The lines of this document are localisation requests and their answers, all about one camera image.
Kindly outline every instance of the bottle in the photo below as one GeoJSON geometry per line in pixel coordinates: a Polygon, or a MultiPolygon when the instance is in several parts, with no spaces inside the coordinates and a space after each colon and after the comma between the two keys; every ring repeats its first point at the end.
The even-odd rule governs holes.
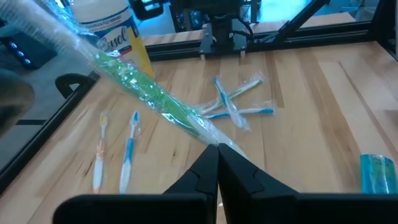
{"type": "Polygon", "coordinates": [[[154,71],[127,0],[71,0],[75,19],[154,78],[154,71]]]}

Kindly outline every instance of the blue toothbrush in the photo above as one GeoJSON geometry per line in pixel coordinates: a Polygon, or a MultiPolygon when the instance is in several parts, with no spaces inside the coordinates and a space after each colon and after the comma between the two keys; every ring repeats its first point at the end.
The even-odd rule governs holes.
{"type": "Polygon", "coordinates": [[[243,128],[245,130],[250,130],[249,124],[244,119],[236,109],[236,106],[231,102],[231,100],[227,97],[227,94],[224,91],[223,86],[221,85],[220,81],[214,77],[213,83],[215,84],[218,93],[220,94],[221,101],[223,102],[224,106],[228,114],[230,115],[232,122],[239,128],[243,128]]]}
{"type": "MultiPolygon", "coordinates": [[[[273,114],[274,109],[272,109],[272,108],[249,108],[249,109],[238,110],[238,113],[239,114],[273,114]]],[[[229,116],[229,113],[227,113],[227,112],[213,113],[213,114],[205,115],[205,117],[208,119],[224,118],[224,117],[228,117],[228,116],[229,116]]]]}
{"type": "Polygon", "coordinates": [[[120,183],[119,183],[119,192],[124,194],[129,185],[130,181],[130,173],[131,173],[131,162],[132,162],[132,153],[134,149],[134,133],[138,126],[139,122],[139,112],[135,111],[131,116],[130,125],[130,136],[127,139],[126,143],[126,151],[124,152],[123,166],[122,171],[120,173],[120,183]]]}

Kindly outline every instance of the wooden tabletop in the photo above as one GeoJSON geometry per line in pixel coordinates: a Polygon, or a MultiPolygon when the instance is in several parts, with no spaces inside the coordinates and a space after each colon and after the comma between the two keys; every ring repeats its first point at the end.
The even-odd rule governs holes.
{"type": "MultiPolygon", "coordinates": [[[[341,15],[312,21],[320,25],[324,19],[327,24],[333,17],[341,21],[341,15]]],[[[177,39],[180,34],[172,35],[177,39]]],[[[236,128],[228,118],[215,124],[255,165],[299,192],[360,192],[361,154],[398,161],[398,63],[375,42],[153,66],[157,83],[189,105],[216,97],[211,80],[215,75],[230,91],[262,73],[267,82],[235,102],[238,108],[248,108],[274,100],[276,114],[247,116],[251,132],[236,128]]],[[[3,193],[0,223],[50,223],[65,199],[92,193],[99,117],[106,108],[102,194],[118,193],[134,110],[141,112],[141,136],[128,193],[162,193],[206,147],[102,78],[3,193]]],[[[225,223],[223,207],[218,207],[218,223],[225,223]]]]}

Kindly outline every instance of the toothbrush handle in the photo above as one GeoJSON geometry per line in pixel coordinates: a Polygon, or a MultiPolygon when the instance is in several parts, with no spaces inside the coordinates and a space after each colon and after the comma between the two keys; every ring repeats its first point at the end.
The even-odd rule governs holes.
{"type": "Polygon", "coordinates": [[[128,138],[126,143],[126,151],[124,152],[122,170],[120,173],[119,192],[121,194],[124,194],[126,192],[129,185],[133,149],[134,140],[133,138],[128,138]]]}
{"type": "Polygon", "coordinates": [[[100,138],[99,143],[97,145],[97,152],[96,152],[96,158],[97,159],[104,159],[104,150],[105,150],[105,139],[100,138]]]}
{"type": "Polygon", "coordinates": [[[134,140],[133,138],[129,138],[126,144],[126,152],[124,152],[124,159],[123,162],[132,161],[132,153],[134,150],[134,140]]]}
{"type": "Polygon", "coordinates": [[[94,164],[93,173],[93,191],[94,193],[100,192],[102,173],[104,166],[104,150],[105,150],[105,139],[100,138],[97,145],[96,159],[94,164]]]}
{"type": "MultiPolygon", "coordinates": [[[[239,112],[239,114],[273,114],[274,109],[273,108],[260,108],[260,109],[253,108],[253,109],[239,110],[238,112],[239,112]]],[[[205,115],[205,117],[208,119],[224,118],[227,116],[229,116],[229,113],[227,113],[227,112],[205,115]]]]}

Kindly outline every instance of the glass panel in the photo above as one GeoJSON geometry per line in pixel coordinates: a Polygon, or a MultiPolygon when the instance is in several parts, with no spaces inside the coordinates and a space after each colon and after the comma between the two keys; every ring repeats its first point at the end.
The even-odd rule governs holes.
{"type": "MultiPolygon", "coordinates": [[[[258,10],[251,10],[253,3],[247,1],[242,6],[241,16],[245,21],[253,23],[252,14],[257,22],[275,22],[275,28],[286,21],[292,20],[312,0],[276,1],[256,0],[258,10]]],[[[316,22],[308,22],[305,26],[322,26],[327,24],[342,24],[354,21],[370,21],[373,18],[379,0],[331,0],[323,6],[314,16],[316,22]]]]}

